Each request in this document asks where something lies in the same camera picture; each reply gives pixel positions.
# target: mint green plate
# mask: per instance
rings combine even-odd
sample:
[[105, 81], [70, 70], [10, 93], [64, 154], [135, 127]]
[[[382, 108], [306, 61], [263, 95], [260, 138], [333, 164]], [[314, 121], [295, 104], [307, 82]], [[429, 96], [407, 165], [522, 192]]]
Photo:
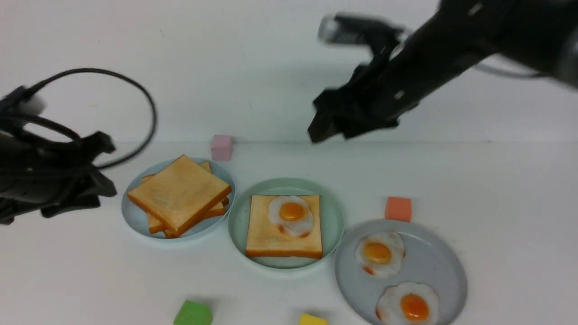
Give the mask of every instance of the mint green plate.
[[[243, 193], [229, 210], [229, 235], [242, 256], [247, 246], [251, 195], [320, 195], [321, 196], [321, 242], [323, 259], [329, 256], [345, 231], [343, 209], [339, 201], [323, 186], [305, 179], [278, 178], [261, 182]], [[256, 257], [246, 259], [273, 269], [301, 269], [321, 260], [304, 257]]]

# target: pink cube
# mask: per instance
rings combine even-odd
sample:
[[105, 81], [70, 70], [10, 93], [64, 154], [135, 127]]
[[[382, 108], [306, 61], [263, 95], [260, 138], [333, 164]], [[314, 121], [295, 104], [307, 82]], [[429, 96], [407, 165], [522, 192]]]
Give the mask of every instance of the pink cube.
[[213, 160], [231, 160], [233, 155], [233, 137], [230, 135], [215, 135], [211, 144]]

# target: green cube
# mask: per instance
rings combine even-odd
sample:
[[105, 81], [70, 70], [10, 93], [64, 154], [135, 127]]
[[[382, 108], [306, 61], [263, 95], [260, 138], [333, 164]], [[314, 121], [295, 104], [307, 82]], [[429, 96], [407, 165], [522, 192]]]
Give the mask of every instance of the green cube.
[[213, 314], [209, 306], [185, 300], [175, 317], [174, 325], [211, 325]]

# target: black cable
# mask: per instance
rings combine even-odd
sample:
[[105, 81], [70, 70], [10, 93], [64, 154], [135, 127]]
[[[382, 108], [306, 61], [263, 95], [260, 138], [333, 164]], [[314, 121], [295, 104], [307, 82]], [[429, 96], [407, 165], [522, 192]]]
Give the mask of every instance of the black cable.
[[[58, 73], [58, 74], [56, 74], [56, 75], [54, 75], [48, 79], [42, 80], [41, 82], [30, 87], [29, 89], [27, 89], [25, 91], [22, 99], [28, 100], [28, 99], [32, 98], [32, 96], [34, 96], [34, 94], [36, 94], [39, 90], [46, 87], [46, 85], [48, 85], [49, 83], [51, 83], [57, 79], [60, 79], [62, 77], [74, 75], [74, 74], [78, 74], [78, 73], [97, 73], [97, 74], [101, 74], [101, 75], [112, 76], [112, 77], [121, 79], [121, 80], [135, 86], [145, 95], [145, 97], [147, 98], [147, 101], [149, 102], [150, 109], [152, 112], [152, 123], [151, 123], [150, 131], [147, 134], [144, 141], [135, 150], [126, 154], [125, 156], [118, 158], [116, 160], [107, 162], [106, 164], [99, 165], [99, 166], [88, 165], [88, 166], [84, 166], [84, 167], [80, 167], [80, 168], [69, 168], [69, 169], [36, 169], [33, 172], [25, 171], [23, 169], [17, 169], [17, 170], [0, 169], [0, 172], [3, 172], [3, 173], [9, 172], [9, 173], [11, 173], [11, 176], [14, 178], [17, 178], [17, 177], [24, 177], [24, 178], [30, 178], [30, 177], [40, 177], [40, 178], [73, 177], [73, 176], [80, 175], [80, 174], [94, 172], [96, 170], [108, 169], [108, 168], [120, 165], [122, 163], [125, 163], [126, 161], [128, 161], [128, 160], [136, 157], [138, 154], [140, 154], [150, 144], [150, 142], [153, 140], [155, 133], [157, 132], [157, 107], [154, 104], [153, 97], [149, 94], [149, 92], [141, 84], [130, 79], [129, 77], [121, 75], [120, 73], [105, 70], [105, 69], [98, 69], [98, 68], [71, 69], [68, 71]], [[68, 129], [68, 128], [66, 128], [66, 127], [64, 127], [64, 126], [62, 126], [56, 122], [52, 122], [50, 120], [46, 120], [46, 119], [43, 119], [41, 117], [37, 117], [37, 116], [31, 117], [29, 115], [14, 115], [14, 114], [12, 114], [12, 115], [0, 115], [0, 119], [5, 117], [5, 116], [7, 116], [7, 119], [22, 120], [22, 121], [30, 122], [32, 124], [46, 127], [47, 129], [50, 129], [52, 131], [66, 135], [69, 138], [73, 139], [74, 141], [75, 141], [76, 137], [79, 138], [78, 134], [76, 134], [74, 131], [72, 131], [72, 130], [70, 130], [70, 129]]]
[[67, 138], [76, 142], [78, 145], [80, 144], [81, 137], [80, 135], [78, 135], [78, 133], [72, 131], [71, 129], [67, 128], [62, 124], [58, 124], [49, 119], [45, 119], [44, 117], [21, 113], [8, 113], [8, 114], [0, 114], [0, 120], [24, 121], [27, 123], [39, 125], [41, 127], [45, 127], [49, 130], [52, 130], [54, 132], [66, 136]]
[[496, 76], [511, 78], [511, 79], [537, 79], [537, 78], [548, 77], [548, 74], [546, 74], [546, 73], [541, 73], [541, 72], [535, 72], [535, 73], [512, 72], [512, 71], [499, 69], [496, 67], [491, 67], [489, 65], [485, 65], [485, 64], [481, 64], [481, 63], [474, 65], [473, 68], [476, 70], [485, 72], [485, 73], [489, 73], [490, 75], [496, 75]]

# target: fried egg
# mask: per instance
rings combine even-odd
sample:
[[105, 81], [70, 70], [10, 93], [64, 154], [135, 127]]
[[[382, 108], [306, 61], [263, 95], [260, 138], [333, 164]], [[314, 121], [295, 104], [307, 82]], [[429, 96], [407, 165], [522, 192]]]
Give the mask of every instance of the fried egg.
[[355, 251], [355, 258], [363, 270], [381, 279], [399, 272], [404, 255], [403, 240], [395, 231], [369, 235], [360, 241]]
[[296, 196], [278, 196], [271, 200], [269, 221], [283, 234], [298, 238], [307, 237], [315, 223], [309, 204]]
[[435, 325], [439, 319], [438, 294], [423, 283], [403, 282], [386, 290], [375, 314], [384, 325]]

